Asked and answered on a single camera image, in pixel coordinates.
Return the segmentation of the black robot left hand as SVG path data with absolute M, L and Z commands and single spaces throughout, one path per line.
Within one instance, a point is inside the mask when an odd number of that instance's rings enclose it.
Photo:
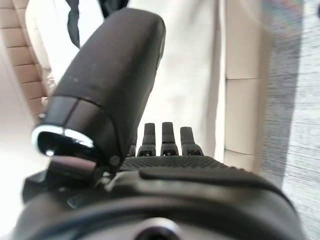
M 66 70 L 31 141 L 50 157 L 25 179 L 14 240 L 304 240 L 285 194 L 229 167 L 182 127 L 154 126 L 134 156 L 136 133 L 165 46 L 157 14 L 125 8 L 109 16 Z

